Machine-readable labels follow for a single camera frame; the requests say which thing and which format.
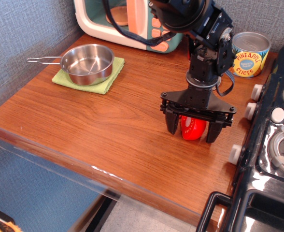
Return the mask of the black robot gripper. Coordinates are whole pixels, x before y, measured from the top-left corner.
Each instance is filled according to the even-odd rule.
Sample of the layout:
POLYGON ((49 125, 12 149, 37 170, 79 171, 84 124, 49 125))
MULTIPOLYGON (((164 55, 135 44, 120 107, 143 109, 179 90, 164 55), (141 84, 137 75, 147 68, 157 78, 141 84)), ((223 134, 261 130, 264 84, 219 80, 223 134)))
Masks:
POLYGON ((188 116, 209 121, 206 142, 213 143, 223 127, 231 126, 236 108, 219 99, 214 90, 218 90, 221 77, 211 82, 187 79, 188 88, 181 91, 162 92, 160 110, 165 114, 167 130, 175 134, 179 116, 188 116))

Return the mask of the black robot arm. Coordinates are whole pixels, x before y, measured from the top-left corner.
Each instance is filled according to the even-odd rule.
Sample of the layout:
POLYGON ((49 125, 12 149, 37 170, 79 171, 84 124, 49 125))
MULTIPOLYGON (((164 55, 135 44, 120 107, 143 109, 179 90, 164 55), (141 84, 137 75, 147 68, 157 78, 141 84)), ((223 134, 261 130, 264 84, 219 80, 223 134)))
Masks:
POLYGON ((191 39, 190 67, 186 73, 188 88, 161 93, 161 110, 167 129, 175 134, 179 117, 208 121, 207 143, 213 143, 222 128, 231 126, 236 108, 218 96, 219 77, 233 66, 232 20, 212 0, 153 0, 152 13, 170 32, 182 33, 191 39))

